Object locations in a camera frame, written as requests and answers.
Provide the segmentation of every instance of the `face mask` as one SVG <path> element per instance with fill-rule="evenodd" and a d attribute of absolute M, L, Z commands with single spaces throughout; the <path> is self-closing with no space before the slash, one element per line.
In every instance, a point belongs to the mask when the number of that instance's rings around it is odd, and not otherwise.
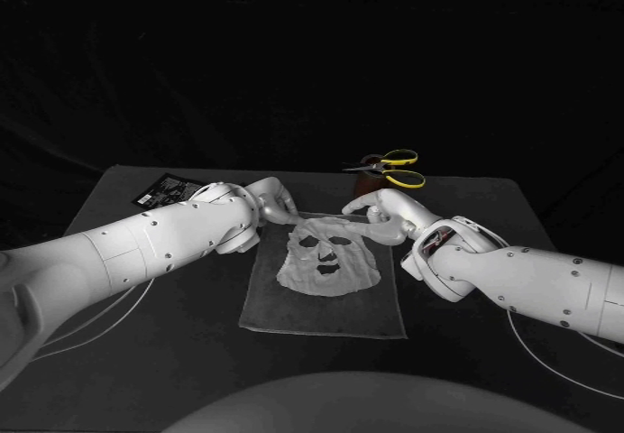
<path fill-rule="evenodd" d="M 380 280 L 375 256 L 360 235 L 344 229 L 346 219 L 307 219 L 288 234 L 288 256 L 277 274 L 279 284 L 317 296 L 341 296 Z"/>

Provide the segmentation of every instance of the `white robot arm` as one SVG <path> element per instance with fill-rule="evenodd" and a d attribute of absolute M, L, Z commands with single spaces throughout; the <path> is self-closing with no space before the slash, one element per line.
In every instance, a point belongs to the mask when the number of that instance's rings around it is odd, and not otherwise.
<path fill-rule="evenodd" d="M 369 206 L 373 224 L 346 225 L 380 244 L 413 239 L 411 275 L 451 302 L 478 288 L 504 309 L 624 343 L 624 268 L 507 243 L 461 216 L 442 219 L 401 191 L 380 189 L 344 208 Z"/>
<path fill-rule="evenodd" d="M 137 284 L 217 253 L 245 252 L 266 221 L 295 224 L 279 180 L 215 183 L 189 201 L 0 252 L 0 390 L 65 320 Z"/>

